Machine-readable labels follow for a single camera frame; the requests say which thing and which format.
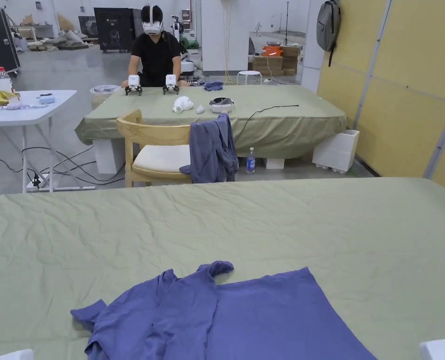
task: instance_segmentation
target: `gray backpack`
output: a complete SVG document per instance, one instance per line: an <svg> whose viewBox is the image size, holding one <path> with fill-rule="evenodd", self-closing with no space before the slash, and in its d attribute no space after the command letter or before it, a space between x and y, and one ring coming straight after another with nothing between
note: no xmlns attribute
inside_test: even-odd
<svg viewBox="0 0 445 360"><path fill-rule="evenodd" d="M339 0L328 0L322 4L317 17L317 43L325 52L331 52L329 66L332 62L332 54L336 48L340 23L341 9Z"/></svg>

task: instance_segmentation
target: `water bottle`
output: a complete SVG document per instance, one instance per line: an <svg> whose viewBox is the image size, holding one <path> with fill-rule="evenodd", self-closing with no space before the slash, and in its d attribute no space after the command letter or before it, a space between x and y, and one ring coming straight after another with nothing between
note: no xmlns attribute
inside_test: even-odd
<svg viewBox="0 0 445 360"><path fill-rule="evenodd" d="M0 66L0 79L10 79L10 76L6 73L6 69Z"/></svg>
<svg viewBox="0 0 445 360"><path fill-rule="evenodd" d="M9 79L10 80L10 88L11 88L12 93L14 94L15 93L14 84L12 82L12 79L10 79L9 74L6 73L6 69L3 66L0 66L0 79Z"/></svg>
<svg viewBox="0 0 445 360"><path fill-rule="evenodd" d="M246 173L252 175L256 172L256 158L254 157L254 147L249 147L249 156L247 157Z"/></svg>

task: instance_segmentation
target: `black hair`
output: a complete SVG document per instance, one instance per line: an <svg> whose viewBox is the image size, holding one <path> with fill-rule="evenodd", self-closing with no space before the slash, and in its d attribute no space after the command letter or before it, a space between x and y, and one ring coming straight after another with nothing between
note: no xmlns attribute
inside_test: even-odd
<svg viewBox="0 0 445 360"><path fill-rule="evenodd" d="M151 21L150 11L151 11L150 5L145 5L142 8L141 17L143 23L149 23ZM154 6L154 8L152 9L152 21L153 22L159 21L160 23L162 22L162 10L157 5Z"/></svg>

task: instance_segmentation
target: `vr headset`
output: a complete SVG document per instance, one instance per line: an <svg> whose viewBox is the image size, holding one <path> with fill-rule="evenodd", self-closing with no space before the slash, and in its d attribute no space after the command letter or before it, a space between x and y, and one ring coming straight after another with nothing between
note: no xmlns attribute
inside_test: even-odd
<svg viewBox="0 0 445 360"><path fill-rule="evenodd" d="M149 10L150 22L143 22L144 33L147 35L159 35L162 32L163 22L154 21L153 13L154 5Z"/></svg>

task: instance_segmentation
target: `wooden chair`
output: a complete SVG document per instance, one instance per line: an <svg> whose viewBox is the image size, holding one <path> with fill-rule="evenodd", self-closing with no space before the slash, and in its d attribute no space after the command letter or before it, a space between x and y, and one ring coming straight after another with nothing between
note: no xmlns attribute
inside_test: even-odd
<svg viewBox="0 0 445 360"><path fill-rule="evenodd" d="M190 125L153 126L142 123L140 110L117 119L117 129L126 144L126 187L134 181L177 181L190 183L191 177L179 168L190 164ZM141 152L134 160L134 143L141 145Z"/></svg>

